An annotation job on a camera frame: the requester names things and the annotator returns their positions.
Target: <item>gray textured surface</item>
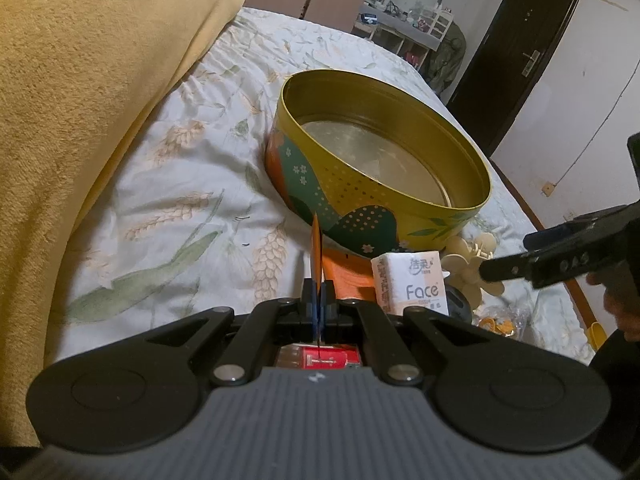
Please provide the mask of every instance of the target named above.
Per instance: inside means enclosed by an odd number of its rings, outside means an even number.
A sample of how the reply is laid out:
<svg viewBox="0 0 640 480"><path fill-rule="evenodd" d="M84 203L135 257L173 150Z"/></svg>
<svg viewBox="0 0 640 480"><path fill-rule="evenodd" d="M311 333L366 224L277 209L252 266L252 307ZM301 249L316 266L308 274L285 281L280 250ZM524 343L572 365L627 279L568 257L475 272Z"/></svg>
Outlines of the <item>gray textured surface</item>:
<svg viewBox="0 0 640 480"><path fill-rule="evenodd" d="M609 480L620 476L586 446L513 456L465 440L414 388L370 368L264 368L219 388L174 436L116 456L50 447L20 480Z"/></svg>

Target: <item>bed sheet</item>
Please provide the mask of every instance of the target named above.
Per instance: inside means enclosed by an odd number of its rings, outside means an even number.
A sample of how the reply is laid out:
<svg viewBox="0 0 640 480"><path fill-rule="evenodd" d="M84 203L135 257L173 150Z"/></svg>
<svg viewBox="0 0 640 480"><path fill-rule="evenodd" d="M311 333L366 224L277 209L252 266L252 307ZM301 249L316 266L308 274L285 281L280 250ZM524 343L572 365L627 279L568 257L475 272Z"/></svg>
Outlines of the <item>bed sheet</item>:
<svg viewBox="0 0 640 480"><path fill-rule="evenodd" d="M462 131L420 75L392 53L314 23L242 9L155 108L69 241L47 362L213 306L243 314L262 300L300 293L309 228L277 195L262 157L284 80L313 68L388 82ZM533 226L490 172L492 196L462 235L492 232L498 255L519 252ZM591 359L564 286L537 292L509 282L503 297L484 302L529 312L536 345Z"/></svg>

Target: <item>hand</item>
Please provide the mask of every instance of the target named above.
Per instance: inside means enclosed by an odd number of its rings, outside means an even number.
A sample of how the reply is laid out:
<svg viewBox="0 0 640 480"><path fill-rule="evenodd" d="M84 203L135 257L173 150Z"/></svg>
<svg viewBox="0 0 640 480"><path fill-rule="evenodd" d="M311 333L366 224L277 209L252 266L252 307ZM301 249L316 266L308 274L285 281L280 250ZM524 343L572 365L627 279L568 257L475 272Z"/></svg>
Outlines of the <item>hand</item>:
<svg viewBox="0 0 640 480"><path fill-rule="evenodd" d="M597 274L587 274L589 285L601 285ZM607 289L604 293L604 310L616 318L616 325L625 333L627 341L640 341L640 304L625 304Z"/></svg>

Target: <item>door lock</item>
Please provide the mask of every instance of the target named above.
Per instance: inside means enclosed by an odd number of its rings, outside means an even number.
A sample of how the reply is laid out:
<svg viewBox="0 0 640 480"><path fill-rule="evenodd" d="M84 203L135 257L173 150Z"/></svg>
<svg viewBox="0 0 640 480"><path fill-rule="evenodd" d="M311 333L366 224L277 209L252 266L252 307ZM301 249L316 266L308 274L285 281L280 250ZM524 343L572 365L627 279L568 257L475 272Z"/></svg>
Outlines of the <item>door lock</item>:
<svg viewBox="0 0 640 480"><path fill-rule="evenodd" d="M522 71L522 75L524 77L529 77L529 74L533 70L533 67L536 65L536 63L540 59L540 56L542 56L542 52L540 52L539 50L534 50L533 54L531 55L527 54L526 52L523 52L522 55L527 59L529 59L529 62L526 64L526 66L524 67L524 70Z"/></svg>

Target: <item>yellow blanket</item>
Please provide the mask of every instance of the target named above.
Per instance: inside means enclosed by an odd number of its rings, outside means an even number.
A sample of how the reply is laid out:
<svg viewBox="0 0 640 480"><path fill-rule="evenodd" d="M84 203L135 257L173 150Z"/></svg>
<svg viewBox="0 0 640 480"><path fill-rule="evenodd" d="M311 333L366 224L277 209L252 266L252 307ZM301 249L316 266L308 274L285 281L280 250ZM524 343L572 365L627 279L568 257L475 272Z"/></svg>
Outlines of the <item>yellow blanket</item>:
<svg viewBox="0 0 640 480"><path fill-rule="evenodd" d="M37 443L56 274L154 105L244 0L0 0L0 445Z"/></svg>

